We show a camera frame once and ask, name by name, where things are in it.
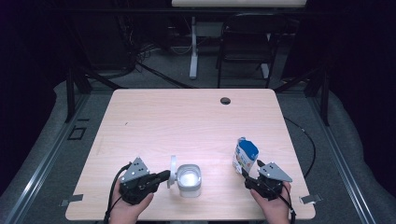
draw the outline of white desk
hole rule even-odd
[[[173,7],[305,7],[305,3],[306,0],[172,0]],[[197,78],[198,49],[196,36],[195,18],[192,18],[190,79]]]
[[[229,105],[220,103],[231,99]],[[245,136],[259,159],[274,161],[292,179],[291,199],[299,219],[315,216],[304,177],[276,96],[271,90],[118,90],[108,105],[75,195],[70,220],[103,219],[117,171],[140,156],[152,173],[193,163],[201,168],[202,194],[181,198],[177,185],[161,183],[140,220],[259,220],[262,210],[233,168],[236,141]],[[257,164],[250,172],[257,176]]]

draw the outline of human hand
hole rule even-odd
[[[289,182],[283,182],[286,187],[282,188],[281,196],[290,203],[289,194],[291,185]],[[262,208],[265,218],[271,224],[289,223],[289,207],[280,198],[268,201],[263,198],[256,190],[250,190],[251,196],[256,200],[257,204]]]
[[[113,197],[111,204],[114,205],[110,213],[111,224],[135,224],[139,215],[149,206],[154,194],[150,193],[148,196],[139,204],[131,205],[126,203],[123,199],[117,199],[120,197],[120,180],[117,180],[114,186]]]

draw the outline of gray floor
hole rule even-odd
[[[198,78],[195,80],[189,79],[189,53],[179,55],[155,49],[143,64],[197,88],[216,88],[216,49],[202,44],[199,52]],[[287,52],[288,45],[280,49],[270,86],[272,89],[283,83],[280,74]],[[245,80],[246,77],[262,75],[254,67],[255,65],[241,69],[241,66],[227,65],[225,74],[232,79],[224,80],[222,88],[262,88],[263,82],[257,79]],[[127,76],[111,80],[123,87],[134,89],[175,88],[148,71],[141,70],[139,66],[137,68]],[[55,88],[58,98],[49,121],[24,165],[0,198],[1,223],[79,223],[68,221],[64,217],[67,207],[61,207],[59,203],[73,194],[111,97],[108,87],[95,80],[91,80],[91,83],[94,87],[91,95],[80,95],[77,92],[80,109],[68,125],[64,124],[65,83]],[[305,98],[303,87],[304,83],[301,83],[287,92],[279,93],[277,98],[284,116],[303,127],[315,143],[316,161],[306,183],[310,193],[320,194],[324,200],[315,205],[317,214],[313,219],[299,220],[297,223],[394,222],[396,200],[375,182],[370,169],[365,165],[361,141],[342,104],[331,94],[331,126],[324,127],[318,118],[317,99]],[[285,122],[305,173],[312,161],[313,146],[300,128]],[[79,141],[67,140],[74,125],[86,128]],[[47,169],[48,172],[39,173],[39,168]],[[35,183],[33,177],[42,180],[33,185],[36,189],[29,188],[31,183]]]

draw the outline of blue and white package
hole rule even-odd
[[[250,168],[253,166],[257,157],[259,156],[259,150],[254,144],[245,137],[238,139],[238,144],[235,148],[235,154],[233,155],[233,167],[237,173],[242,174],[242,169],[245,169],[248,173]]]

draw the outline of black chair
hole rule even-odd
[[[228,18],[221,29],[216,64],[216,68],[219,69],[218,88],[220,88],[223,62],[257,63],[257,69],[262,63],[269,64],[269,74],[265,84],[265,88],[268,88],[277,44],[287,27],[287,18],[279,14],[239,13]]]

